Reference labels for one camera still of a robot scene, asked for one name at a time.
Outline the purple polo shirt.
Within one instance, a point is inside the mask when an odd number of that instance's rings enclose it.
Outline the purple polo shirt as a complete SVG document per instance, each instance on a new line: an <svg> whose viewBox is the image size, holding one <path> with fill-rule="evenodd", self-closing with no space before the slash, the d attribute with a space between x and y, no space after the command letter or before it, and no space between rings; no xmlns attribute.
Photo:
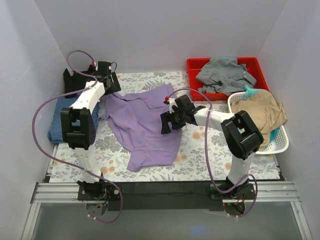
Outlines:
<svg viewBox="0 0 320 240"><path fill-rule="evenodd" d="M102 98L105 114L101 119L108 122L118 142L130 152L129 171L174 163L182 131L161 133L161 114L169 110L164 100L173 91L169 83L141 93L116 92Z"/></svg>

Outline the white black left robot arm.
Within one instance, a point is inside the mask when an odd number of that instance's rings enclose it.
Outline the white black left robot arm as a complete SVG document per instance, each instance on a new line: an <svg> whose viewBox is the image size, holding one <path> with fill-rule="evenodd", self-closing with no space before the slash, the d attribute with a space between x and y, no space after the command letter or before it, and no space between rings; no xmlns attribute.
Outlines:
<svg viewBox="0 0 320 240"><path fill-rule="evenodd" d="M96 128L94 109L102 96L121 90L112 63L107 61L93 62L87 71L70 74L63 73L64 90L71 97L82 90L78 99L60 112L62 138L73 150L79 166L84 169L83 180L77 184L81 190L79 200L108 201L120 200L119 190L104 182L94 156Z"/></svg>

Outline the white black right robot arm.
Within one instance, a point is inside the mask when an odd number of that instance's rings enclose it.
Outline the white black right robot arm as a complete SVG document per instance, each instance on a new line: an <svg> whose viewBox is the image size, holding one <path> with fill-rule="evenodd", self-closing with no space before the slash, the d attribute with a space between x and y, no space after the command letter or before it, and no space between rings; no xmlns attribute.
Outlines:
<svg viewBox="0 0 320 240"><path fill-rule="evenodd" d="M169 110L160 115L163 135L186 124L204 127L206 134L209 129L223 133L232 154L231 168L224 184L217 185L214 181L212 184L218 193L232 199L243 195L249 182L252 159L264 141L249 114L244 110L224 113L213 111L212 107L195 106L187 95L177 98L167 96L164 104L168 105Z"/></svg>

